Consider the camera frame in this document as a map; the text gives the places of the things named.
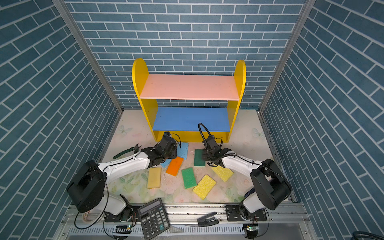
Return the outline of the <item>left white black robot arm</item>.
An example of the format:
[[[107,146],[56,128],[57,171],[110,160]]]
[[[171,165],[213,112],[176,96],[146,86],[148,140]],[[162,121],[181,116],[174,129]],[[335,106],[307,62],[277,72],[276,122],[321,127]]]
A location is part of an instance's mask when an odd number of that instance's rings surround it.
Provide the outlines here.
[[[167,159],[177,157],[180,139],[176,140],[170,132],[165,132],[162,139],[153,147],[140,149],[139,145],[119,153],[133,152],[131,156],[97,164],[88,161],[73,176],[67,186],[67,193],[75,204],[78,213],[100,210],[117,217],[121,222],[131,220],[133,209],[123,195],[114,195],[108,184],[130,173],[158,166]]]

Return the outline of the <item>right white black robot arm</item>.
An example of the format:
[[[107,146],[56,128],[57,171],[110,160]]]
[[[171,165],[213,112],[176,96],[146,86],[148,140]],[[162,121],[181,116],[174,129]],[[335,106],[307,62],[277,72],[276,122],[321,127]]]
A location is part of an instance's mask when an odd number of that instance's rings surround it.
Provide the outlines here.
[[[238,214],[251,220],[260,209],[275,210],[289,197],[292,187],[280,168],[271,159],[254,161],[242,157],[228,148],[222,149],[215,137],[203,138],[203,159],[210,164],[236,171],[250,177],[254,192],[239,203]]]

